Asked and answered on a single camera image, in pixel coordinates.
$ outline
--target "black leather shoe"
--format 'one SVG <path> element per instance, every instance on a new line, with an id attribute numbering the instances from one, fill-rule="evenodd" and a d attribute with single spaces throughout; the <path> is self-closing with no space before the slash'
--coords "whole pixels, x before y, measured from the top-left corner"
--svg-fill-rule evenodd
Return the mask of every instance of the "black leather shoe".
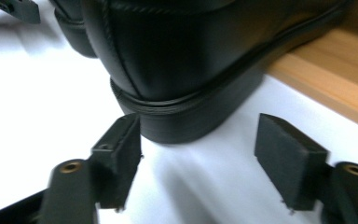
<path id="1" fill-rule="evenodd" d="M 351 0 L 81 0 L 125 113 L 160 143 L 222 123 L 286 51 L 338 24 Z"/>

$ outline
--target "shoe upper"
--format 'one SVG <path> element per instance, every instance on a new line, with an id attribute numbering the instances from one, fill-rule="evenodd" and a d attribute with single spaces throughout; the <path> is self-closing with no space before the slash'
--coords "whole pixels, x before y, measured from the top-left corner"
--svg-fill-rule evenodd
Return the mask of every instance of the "shoe upper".
<path id="1" fill-rule="evenodd" d="M 239 58 L 338 0 L 81 0 L 112 80 L 144 101 L 199 91 Z"/>

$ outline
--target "shoe stitching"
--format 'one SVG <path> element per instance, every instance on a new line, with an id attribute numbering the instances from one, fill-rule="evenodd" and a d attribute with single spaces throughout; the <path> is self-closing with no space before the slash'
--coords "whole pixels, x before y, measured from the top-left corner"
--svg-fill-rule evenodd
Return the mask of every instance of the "shoe stitching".
<path id="1" fill-rule="evenodd" d="M 237 2 L 234 0 L 227 5 L 224 5 L 220 8 L 210 9 L 210 10 L 178 10 L 171 8 L 163 8 L 163 7 L 141 7 L 131 4 L 124 4 L 119 2 L 114 2 L 110 5 L 110 7 L 114 10 L 126 11 L 126 12 L 134 12 L 134 13 L 144 13 L 144 14 L 154 14 L 154 15 L 176 15 L 176 16 L 191 16 L 191 15 L 199 15 L 207 12 L 213 12 L 216 10 L 220 10 L 224 7 L 228 7 Z"/>
<path id="2" fill-rule="evenodd" d="M 111 8 L 109 7 L 107 1 L 106 0 L 103 1 L 103 28 L 104 28 L 104 32 L 106 33 L 109 50 L 116 54 L 115 56 L 117 56 L 117 58 L 118 58 L 118 64 L 121 67 L 122 72 L 124 73 L 124 77 L 127 79 L 127 82 L 130 83 L 132 89 L 137 94 L 137 97 L 139 97 L 140 99 L 143 99 L 141 93 L 138 91 L 138 89 L 134 85 L 133 81 L 131 80 L 129 73 L 123 64 L 121 55 L 118 52 L 117 41 L 115 38 L 113 38 L 112 25 L 109 23 L 110 22 L 110 20 L 109 20 L 110 19 L 110 17 L 109 17 L 110 9 Z"/>

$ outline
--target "screw hole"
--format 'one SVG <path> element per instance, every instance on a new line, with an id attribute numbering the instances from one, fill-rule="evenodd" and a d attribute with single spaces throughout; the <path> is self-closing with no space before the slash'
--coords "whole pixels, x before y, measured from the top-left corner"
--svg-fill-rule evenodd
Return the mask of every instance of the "screw hole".
<path id="1" fill-rule="evenodd" d="M 63 165 L 60 169 L 61 173 L 70 174 L 80 170 L 81 163 L 78 161 L 69 162 Z"/>
<path id="2" fill-rule="evenodd" d="M 345 170 L 353 175 L 358 175 L 358 166 L 357 165 L 346 165 Z"/>
<path id="3" fill-rule="evenodd" d="M 111 144 L 102 144 L 99 146 L 100 149 L 112 149 L 113 146 Z"/>

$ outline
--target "wooden surface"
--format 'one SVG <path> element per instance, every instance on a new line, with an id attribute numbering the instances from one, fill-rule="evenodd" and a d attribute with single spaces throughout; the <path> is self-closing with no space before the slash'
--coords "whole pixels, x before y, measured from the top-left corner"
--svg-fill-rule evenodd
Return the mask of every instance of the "wooden surface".
<path id="1" fill-rule="evenodd" d="M 268 73 L 358 123 L 358 0 L 338 28 L 287 53 Z"/>

